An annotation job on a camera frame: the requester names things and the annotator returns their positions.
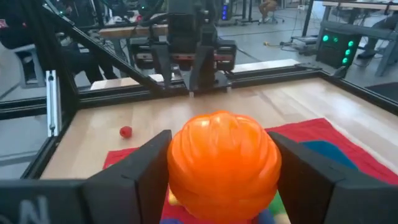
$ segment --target red mat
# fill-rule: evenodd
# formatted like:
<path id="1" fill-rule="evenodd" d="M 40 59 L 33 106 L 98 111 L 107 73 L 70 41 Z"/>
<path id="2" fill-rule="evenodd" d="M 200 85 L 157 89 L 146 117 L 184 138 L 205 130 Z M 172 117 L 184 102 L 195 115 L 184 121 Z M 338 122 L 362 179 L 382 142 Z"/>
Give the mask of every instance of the red mat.
<path id="1" fill-rule="evenodd" d="M 338 146 L 362 172 L 387 183 L 398 184 L 398 176 L 395 173 L 384 165 L 378 163 L 378 161 L 365 150 L 345 138 L 324 118 L 286 124 L 276 128 L 268 128 L 266 131 L 283 134 L 284 136 L 298 142 L 313 140 L 331 142 Z M 134 150 L 136 150 L 136 148 L 108 152 L 103 168 L 105 169 L 106 167 L 117 163 Z M 210 222 L 203 222 L 193 218 L 183 207 L 172 207 L 168 201 L 165 201 L 162 218 L 175 218 L 180 220 L 182 223 L 189 224 L 210 224 Z"/>

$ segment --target table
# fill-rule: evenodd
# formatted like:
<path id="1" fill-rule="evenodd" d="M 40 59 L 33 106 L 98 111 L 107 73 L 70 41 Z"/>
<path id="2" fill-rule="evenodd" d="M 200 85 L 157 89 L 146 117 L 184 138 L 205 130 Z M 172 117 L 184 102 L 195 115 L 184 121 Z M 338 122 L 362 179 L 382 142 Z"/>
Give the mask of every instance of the table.
<path id="1" fill-rule="evenodd" d="M 137 20 L 138 11 L 134 11 L 134 16 L 130 18 L 130 22 L 135 22 Z M 116 17 L 112 17 L 106 25 L 113 25 L 116 24 Z M 167 35 L 167 25 L 156 25 L 153 26 L 153 31 L 155 35 Z M 120 58 L 125 58 L 123 48 L 121 46 L 120 40 L 124 39 L 127 44 L 127 52 L 128 52 L 128 59 L 125 58 L 130 65 L 134 67 L 134 61 L 132 59 L 131 51 L 129 50 L 129 41 L 132 37 L 145 37 L 149 35 L 148 27 L 113 27 L 113 28 L 104 28 L 99 30 L 98 32 L 102 37 L 109 39 L 113 46 L 115 54 Z M 122 77 L 128 77 L 127 74 L 121 72 Z"/>
<path id="2" fill-rule="evenodd" d="M 395 53 L 398 50 L 398 24 L 394 29 L 395 32 L 389 29 L 377 29 L 372 27 L 363 27 L 353 25 L 353 18 L 348 22 L 349 24 L 342 24 L 339 22 L 328 21 L 330 10 L 332 7 L 353 7 L 358 9 L 378 9 L 385 10 L 387 7 L 388 1 L 367 1 L 367 0 L 357 0 L 353 2 L 333 2 L 333 1 L 323 1 L 322 4 L 326 7 L 325 12 L 323 13 L 323 19 L 321 22 L 321 29 L 319 31 L 318 40 L 317 40 L 317 49 L 319 48 L 323 32 L 325 29 L 337 29 L 344 32 L 354 32 L 357 34 L 362 34 L 368 37 L 377 37 L 378 39 L 389 40 L 389 44 L 386 47 L 383 58 L 381 59 L 379 66 L 376 70 L 376 76 L 383 76 L 386 67 L 392 63 L 396 59 Z M 398 5 L 390 6 L 389 10 L 398 11 Z"/>
<path id="3" fill-rule="evenodd" d="M 295 60 L 237 65 L 257 70 L 294 65 Z M 99 81 L 93 89 L 118 87 L 127 81 Z M 77 112 L 48 163 L 42 179 L 87 178 L 102 169 L 108 151 L 139 147 L 163 129 L 175 134 L 197 114 L 229 110 L 256 119 L 264 128 L 313 118 L 326 118 L 352 142 L 398 172 L 398 117 L 328 82 L 308 79 L 233 89 L 196 98 L 180 96 Z M 122 140 L 119 129 L 131 126 L 134 136 Z"/>

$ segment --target orange plastic pumpkin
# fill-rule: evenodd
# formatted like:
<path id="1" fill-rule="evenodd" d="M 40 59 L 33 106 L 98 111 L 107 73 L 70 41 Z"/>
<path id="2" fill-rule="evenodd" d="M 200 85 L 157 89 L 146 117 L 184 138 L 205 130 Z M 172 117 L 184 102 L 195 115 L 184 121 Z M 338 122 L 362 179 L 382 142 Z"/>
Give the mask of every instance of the orange plastic pumpkin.
<path id="1" fill-rule="evenodd" d="M 227 111 L 196 116 L 169 146 L 170 189 L 195 217 L 248 220 L 277 190 L 280 152 L 252 118 Z"/>

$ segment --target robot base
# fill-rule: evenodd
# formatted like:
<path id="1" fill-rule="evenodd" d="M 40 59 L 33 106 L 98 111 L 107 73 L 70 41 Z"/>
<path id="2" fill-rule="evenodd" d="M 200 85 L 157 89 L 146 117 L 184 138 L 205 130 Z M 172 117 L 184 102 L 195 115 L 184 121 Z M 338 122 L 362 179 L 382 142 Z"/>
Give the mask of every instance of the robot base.
<path id="1" fill-rule="evenodd" d="M 214 84 L 211 86 L 198 86 L 196 85 L 193 88 L 190 88 L 190 78 L 191 75 L 187 74 L 187 75 L 183 75 L 182 76 L 183 80 L 184 80 L 184 84 L 187 87 L 188 91 L 189 91 L 189 96 L 192 98 L 197 94 L 204 94 L 204 93 L 209 93 L 209 92 L 213 92 L 213 91 L 227 91 L 230 92 L 231 91 L 231 82 L 228 80 L 228 78 L 221 72 L 216 72 L 215 73 L 215 80 L 214 80 Z"/>

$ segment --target wooden table surface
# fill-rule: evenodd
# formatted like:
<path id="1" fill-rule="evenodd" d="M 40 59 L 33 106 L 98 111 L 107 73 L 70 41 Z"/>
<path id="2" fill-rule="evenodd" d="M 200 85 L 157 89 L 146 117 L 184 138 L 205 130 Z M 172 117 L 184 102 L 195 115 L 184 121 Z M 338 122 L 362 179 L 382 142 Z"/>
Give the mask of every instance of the wooden table surface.
<path id="1" fill-rule="evenodd" d="M 322 1 L 323 6 L 339 6 L 340 7 L 352 7 L 358 9 L 378 9 L 385 10 L 388 4 L 388 0 L 385 1 L 368 1 L 368 0 L 357 0 L 353 2 L 338 2 L 338 1 Z M 389 10 L 398 11 L 398 5 L 390 6 Z"/>
<path id="2" fill-rule="evenodd" d="M 276 63 L 281 62 L 267 62 L 262 66 Z M 252 116 L 264 128 L 326 118 L 352 142 L 398 172 L 398 117 L 314 78 L 195 98 L 180 96 L 81 110 L 42 178 L 87 178 L 101 170 L 108 151 L 139 147 L 163 129 L 176 133 L 193 116 L 216 110 Z M 119 129 L 126 125 L 133 128 L 134 136 L 123 140 Z"/>
<path id="3" fill-rule="evenodd" d="M 137 18 L 137 13 L 136 15 L 130 19 L 131 22 L 136 21 Z M 152 16 L 152 18 L 159 16 L 162 14 L 155 14 Z M 111 20 L 108 25 L 113 25 L 115 22 Z M 167 35 L 168 32 L 168 25 L 163 24 L 163 25 L 154 25 L 153 27 L 154 35 L 160 36 L 160 35 Z M 104 28 L 99 30 L 98 32 L 102 37 L 108 38 L 108 39 L 125 39 L 125 38 L 132 38 L 132 37 L 142 37 L 142 36 L 148 36 L 149 35 L 149 28 L 148 27 L 141 27 L 141 26 L 130 26 L 130 27 L 117 27 L 117 28 Z"/>

